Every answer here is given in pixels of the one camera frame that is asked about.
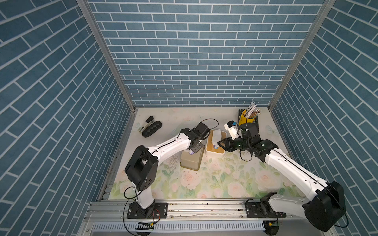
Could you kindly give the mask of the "white box wooden lid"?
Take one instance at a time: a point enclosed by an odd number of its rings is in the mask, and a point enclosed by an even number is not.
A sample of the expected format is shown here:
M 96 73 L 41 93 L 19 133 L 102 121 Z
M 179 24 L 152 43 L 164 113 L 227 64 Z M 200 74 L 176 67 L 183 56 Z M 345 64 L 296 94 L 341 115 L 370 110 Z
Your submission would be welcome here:
M 213 131 L 211 130 L 210 131 L 210 135 L 207 138 L 207 144 L 206 144 L 206 147 L 205 147 L 205 153 L 207 153 L 207 154 L 214 154 L 214 155 L 218 155 L 218 156 L 224 155 L 225 154 L 225 150 L 222 147 L 215 148 L 214 144 L 212 142 L 212 138 L 213 138 Z

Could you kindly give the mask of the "white tissue box base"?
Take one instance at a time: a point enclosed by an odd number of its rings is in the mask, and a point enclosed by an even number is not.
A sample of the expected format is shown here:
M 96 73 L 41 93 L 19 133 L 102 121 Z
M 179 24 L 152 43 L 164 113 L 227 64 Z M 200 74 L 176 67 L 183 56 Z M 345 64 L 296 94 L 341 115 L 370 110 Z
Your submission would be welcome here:
M 207 138 L 207 144 L 205 153 L 207 155 L 213 155 L 222 157 L 225 155 L 225 150 L 218 145 L 218 142 L 226 138 L 226 133 L 220 129 L 211 130 L 210 135 Z

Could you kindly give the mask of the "beige tissue box base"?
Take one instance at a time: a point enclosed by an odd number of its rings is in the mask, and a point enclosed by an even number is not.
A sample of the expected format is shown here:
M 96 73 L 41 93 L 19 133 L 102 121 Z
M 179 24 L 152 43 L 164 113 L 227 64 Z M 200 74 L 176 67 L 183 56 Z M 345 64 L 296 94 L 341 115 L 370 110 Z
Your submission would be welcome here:
M 198 150 L 197 153 L 190 155 L 188 150 L 182 152 L 180 156 L 180 166 L 193 171 L 198 171 L 202 162 L 204 154 L 204 147 Z

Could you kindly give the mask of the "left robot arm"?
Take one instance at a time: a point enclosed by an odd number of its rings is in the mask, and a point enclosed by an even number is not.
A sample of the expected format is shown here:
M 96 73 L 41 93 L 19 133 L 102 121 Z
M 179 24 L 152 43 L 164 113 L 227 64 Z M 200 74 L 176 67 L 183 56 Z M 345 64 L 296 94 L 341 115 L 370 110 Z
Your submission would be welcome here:
M 151 190 L 151 185 L 156 179 L 158 166 L 173 155 L 191 150 L 197 152 L 203 147 L 201 143 L 210 134 L 210 128 L 200 122 L 193 129 L 181 129 L 179 134 L 159 145 L 145 147 L 140 145 L 136 148 L 125 167 L 125 173 L 132 182 L 135 202 L 131 203 L 128 210 L 128 219 L 152 218 L 156 212 L 162 218 L 167 203 L 156 204 Z

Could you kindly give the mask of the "blue white tissue pack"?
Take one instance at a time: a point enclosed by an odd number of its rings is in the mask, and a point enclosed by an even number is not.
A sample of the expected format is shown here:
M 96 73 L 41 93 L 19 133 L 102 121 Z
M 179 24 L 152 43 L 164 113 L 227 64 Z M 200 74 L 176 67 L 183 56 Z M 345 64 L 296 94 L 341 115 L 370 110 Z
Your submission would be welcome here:
M 213 130 L 213 135 L 212 135 L 212 144 L 214 146 L 218 146 L 218 142 L 222 139 L 222 131 L 220 129 L 215 129 Z

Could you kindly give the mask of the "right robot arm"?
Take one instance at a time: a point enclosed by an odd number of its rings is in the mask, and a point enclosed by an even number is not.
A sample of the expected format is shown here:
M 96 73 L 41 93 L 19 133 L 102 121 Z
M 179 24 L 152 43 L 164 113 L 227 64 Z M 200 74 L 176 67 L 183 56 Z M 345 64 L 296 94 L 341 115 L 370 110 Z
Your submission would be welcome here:
M 269 192 L 260 200 L 263 215 L 295 215 L 306 218 L 315 228 L 327 232 L 346 215 L 343 187 L 336 181 L 328 182 L 311 173 L 289 158 L 268 139 L 261 139 L 255 123 L 238 125 L 234 121 L 225 124 L 230 136 L 218 142 L 227 152 L 247 151 L 252 157 L 270 165 L 291 181 L 305 195 L 305 198 L 285 197 Z

